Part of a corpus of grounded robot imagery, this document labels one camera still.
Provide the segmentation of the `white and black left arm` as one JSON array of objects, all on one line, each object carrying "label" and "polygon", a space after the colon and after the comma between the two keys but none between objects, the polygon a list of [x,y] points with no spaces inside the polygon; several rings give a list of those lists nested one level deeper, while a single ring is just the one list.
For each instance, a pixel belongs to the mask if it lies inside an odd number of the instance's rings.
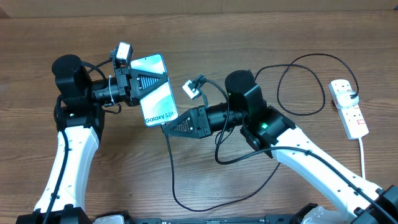
[{"label": "white and black left arm", "polygon": [[46,188],[31,214],[17,223],[90,223],[85,193],[90,166],[104,129],[106,108],[125,102],[140,106],[148,127],[164,123],[172,98],[163,56],[133,61],[111,57],[114,77],[92,81],[86,62],[64,55],[52,65],[60,90],[53,111],[58,148]]}]

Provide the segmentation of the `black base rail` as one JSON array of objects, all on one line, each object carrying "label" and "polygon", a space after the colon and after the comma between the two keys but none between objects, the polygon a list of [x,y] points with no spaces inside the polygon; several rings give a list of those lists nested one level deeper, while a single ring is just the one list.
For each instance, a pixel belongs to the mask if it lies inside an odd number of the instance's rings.
[{"label": "black base rail", "polygon": [[264,217],[239,218],[188,218],[168,219],[133,218],[129,217],[128,224],[293,224],[300,223],[303,217],[294,214],[265,215]]}]

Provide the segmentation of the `Galaxy S24+ smartphone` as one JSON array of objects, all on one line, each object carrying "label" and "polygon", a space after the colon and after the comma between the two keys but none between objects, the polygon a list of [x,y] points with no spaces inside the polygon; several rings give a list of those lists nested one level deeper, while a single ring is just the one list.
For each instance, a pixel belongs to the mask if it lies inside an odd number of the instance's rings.
[{"label": "Galaxy S24+ smartphone", "polygon": [[162,55],[154,54],[135,59],[131,62],[131,68],[157,73],[166,78],[165,83],[140,100],[144,124],[151,127],[176,119],[178,117],[177,106]]}]

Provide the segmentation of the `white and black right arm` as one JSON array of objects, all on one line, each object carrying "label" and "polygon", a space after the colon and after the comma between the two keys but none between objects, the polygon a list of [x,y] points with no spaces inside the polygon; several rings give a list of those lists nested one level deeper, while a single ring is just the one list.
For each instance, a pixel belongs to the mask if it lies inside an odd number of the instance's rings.
[{"label": "white and black right arm", "polygon": [[239,126],[253,152],[231,163],[267,154],[296,171],[336,208],[309,203],[290,223],[397,223],[397,186],[384,190],[320,149],[292,120],[267,105],[249,70],[230,73],[225,87],[225,103],[189,109],[162,126],[165,136],[201,139]]}]

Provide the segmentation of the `white charger plug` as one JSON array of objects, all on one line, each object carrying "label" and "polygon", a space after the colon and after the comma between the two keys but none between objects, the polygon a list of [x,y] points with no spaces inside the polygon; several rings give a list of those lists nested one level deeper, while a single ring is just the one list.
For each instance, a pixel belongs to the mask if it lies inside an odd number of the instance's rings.
[{"label": "white charger plug", "polygon": [[341,110],[343,108],[348,108],[359,103],[359,96],[353,91],[338,92],[335,96],[335,105]]}]

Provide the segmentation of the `white power strip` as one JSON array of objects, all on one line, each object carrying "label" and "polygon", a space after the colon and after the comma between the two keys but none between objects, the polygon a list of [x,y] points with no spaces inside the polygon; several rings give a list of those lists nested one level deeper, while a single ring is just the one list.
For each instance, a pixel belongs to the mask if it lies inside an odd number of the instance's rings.
[{"label": "white power strip", "polygon": [[[328,87],[334,103],[335,96],[338,92],[353,91],[349,81],[343,79],[331,81]],[[337,108],[337,110],[348,139],[361,139],[369,133],[359,103],[341,110]]]}]

